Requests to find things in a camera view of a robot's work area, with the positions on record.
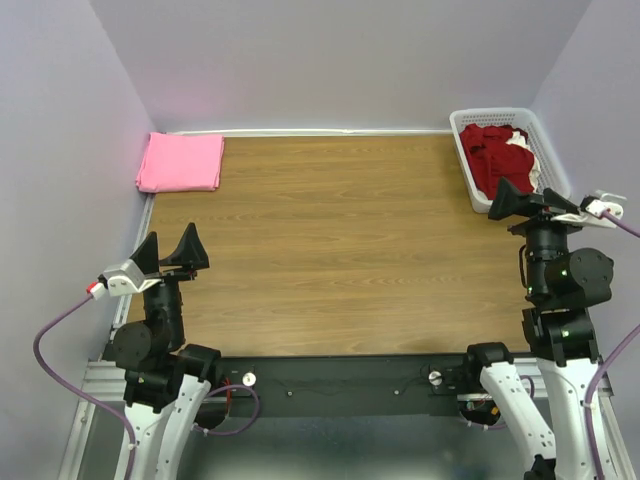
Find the red t shirt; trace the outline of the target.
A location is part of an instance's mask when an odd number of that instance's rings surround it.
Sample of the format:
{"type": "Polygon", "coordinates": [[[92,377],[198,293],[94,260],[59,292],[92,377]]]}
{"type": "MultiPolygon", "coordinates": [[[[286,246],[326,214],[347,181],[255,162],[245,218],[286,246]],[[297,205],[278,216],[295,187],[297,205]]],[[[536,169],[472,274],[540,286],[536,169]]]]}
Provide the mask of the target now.
{"type": "Polygon", "coordinates": [[[510,125],[479,127],[470,124],[460,133],[463,151],[476,188],[484,193],[488,200],[495,198],[498,182],[502,177],[510,181],[510,155],[507,153],[506,141],[514,129],[519,128],[510,125]]]}

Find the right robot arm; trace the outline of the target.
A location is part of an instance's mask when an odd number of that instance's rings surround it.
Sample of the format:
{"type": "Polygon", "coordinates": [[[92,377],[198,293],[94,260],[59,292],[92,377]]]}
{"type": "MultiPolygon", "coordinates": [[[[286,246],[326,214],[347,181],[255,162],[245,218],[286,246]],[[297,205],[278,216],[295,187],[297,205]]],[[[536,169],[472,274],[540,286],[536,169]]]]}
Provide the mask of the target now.
{"type": "Polygon", "coordinates": [[[524,193],[506,178],[498,182],[491,220],[521,216],[509,227],[525,244],[521,282],[531,306],[522,327],[546,387],[551,418],[544,419],[502,343],[468,347],[460,379],[485,390],[499,409],[522,456],[526,479],[619,479],[611,459],[597,387],[603,376],[592,306],[612,297],[613,261],[593,248],[572,251],[570,234],[581,230],[580,209],[550,188],[524,193]]]}

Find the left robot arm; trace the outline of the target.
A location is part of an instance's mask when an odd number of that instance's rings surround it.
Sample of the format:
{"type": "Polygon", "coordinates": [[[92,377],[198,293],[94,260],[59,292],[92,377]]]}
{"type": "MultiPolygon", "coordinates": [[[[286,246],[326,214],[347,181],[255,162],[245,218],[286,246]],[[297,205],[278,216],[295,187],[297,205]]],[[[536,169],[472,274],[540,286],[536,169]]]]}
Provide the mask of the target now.
{"type": "Polygon", "coordinates": [[[144,317],[119,327],[111,349],[115,366],[124,371],[125,433],[116,475],[152,479],[169,419],[184,380],[201,395],[214,393],[222,380],[215,365],[219,351],[186,343],[180,284],[209,267],[209,257],[189,223],[176,249],[159,257],[152,231],[125,262],[100,276],[111,297],[140,294],[144,317]]]}

